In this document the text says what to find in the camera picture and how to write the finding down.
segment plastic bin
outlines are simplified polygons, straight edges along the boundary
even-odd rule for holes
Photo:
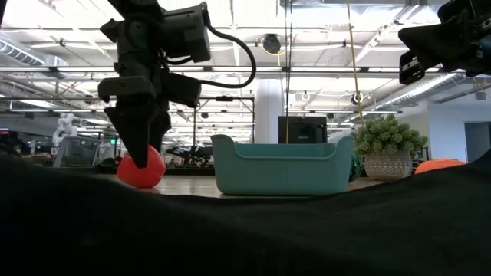
[[[354,138],[337,144],[238,144],[212,136],[216,185],[234,196],[321,196],[346,192]]]

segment pillar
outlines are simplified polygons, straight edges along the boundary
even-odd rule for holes
[[[259,80],[255,92],[255,142],[278,143],[278,117],[284,116],[281,80]]]

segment white wall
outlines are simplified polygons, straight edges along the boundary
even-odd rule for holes
[[[489,107],[484,102],[475,106],[450,103],[431,103],[428,106],[431,158],[466,162],[464,123],[491,122],[491,101],[487,101]]]
[[[428,137],[430,135],[430,126],[428,124],[428,102],[423,100],[417,104],[417,107],[402,108],[402,114],[397,115],[401,123],[409,123],[413,130],[417,130],[421,135]]]

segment black cloth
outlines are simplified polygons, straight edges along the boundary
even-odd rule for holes
[[[208,199],[2,159],[0,274],[489,275],[490,182],[487,153],[340,195]]]

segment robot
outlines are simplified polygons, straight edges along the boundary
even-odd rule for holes
[[[61,141],[66,136],[77,136],[77,127],[72,125],[75,115],[72,113],[62,113],[60,114],[60,119],[58,119],[58,127],[53,133],[53,146],[51,148],[51,155],[56,156],[60,148]]]
[[[161,151],[163,135],[170,129],[169,102],[197,108],[201,85],[243,88],[256,72],[251,50],[231,35],[212,25],[206,3],[166,11],[157,0],[109,0],[124,21],[111,19],[101,31],[117,44],[118,61],[114,64],[119,77],[99,83],[98,96],[108,103],[116,97],[116,106],[104,112],[119,133],[138,168],[147,167],[148,147]],[[211,52],[208,31],[233,41],[251,60],[251,74],[243,84],[221,84],[197,80],[170,72],[170,65],[208,61]],[[183,58],[171,61],[170,58]]]
[[[404,28],[399,38],[410,49],[400,57],[400,82],[412,84],[429,68],[457,69],[467,77],[491,74],[491,1],[452,0],[438,10],[441,24]]]

